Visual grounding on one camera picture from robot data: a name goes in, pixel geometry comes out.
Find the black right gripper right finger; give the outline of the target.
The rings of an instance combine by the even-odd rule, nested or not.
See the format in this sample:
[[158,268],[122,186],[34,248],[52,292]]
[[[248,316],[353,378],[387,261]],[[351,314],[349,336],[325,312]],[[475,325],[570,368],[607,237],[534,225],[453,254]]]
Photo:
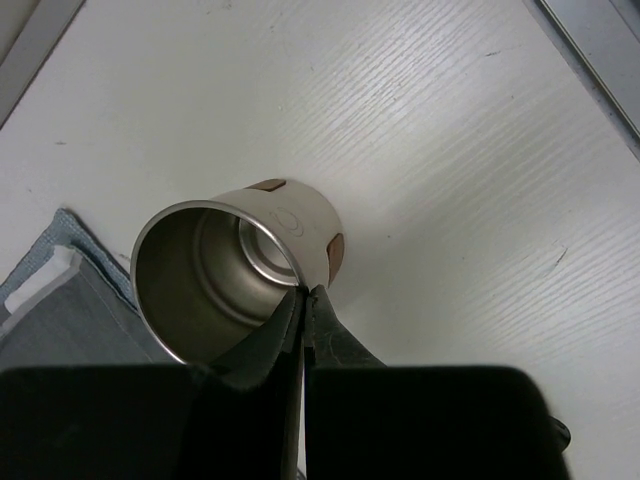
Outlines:
[[303,345],[307,370],[386,367],[340,322],[322,285],[307,297]]

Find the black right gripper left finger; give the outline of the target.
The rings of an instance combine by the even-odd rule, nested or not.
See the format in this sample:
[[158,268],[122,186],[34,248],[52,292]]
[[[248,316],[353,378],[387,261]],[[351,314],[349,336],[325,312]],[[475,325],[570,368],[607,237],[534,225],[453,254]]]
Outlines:
[[234,390],[256,390],[268,381],[297,375],[300,363],[300,323],[304,291],[289,289],[267,321],[209,364]]

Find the brown paper cup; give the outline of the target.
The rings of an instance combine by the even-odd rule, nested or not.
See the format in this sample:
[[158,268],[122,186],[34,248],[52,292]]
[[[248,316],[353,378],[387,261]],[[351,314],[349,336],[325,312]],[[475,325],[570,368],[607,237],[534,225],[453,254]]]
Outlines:
[[262,327],[289,290],[329,287],[345,250],[324,195],[268,179],[157,213],[134,244],[130,275],[159,345],[178,362],[207,364]]

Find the grey cloth placemat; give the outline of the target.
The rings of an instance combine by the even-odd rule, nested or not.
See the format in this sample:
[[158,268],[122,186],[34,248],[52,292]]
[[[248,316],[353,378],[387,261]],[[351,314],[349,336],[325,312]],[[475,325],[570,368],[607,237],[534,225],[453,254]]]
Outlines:
[[128,273],[70,211],[1,285],[1,367],[165,360],[137,314]]

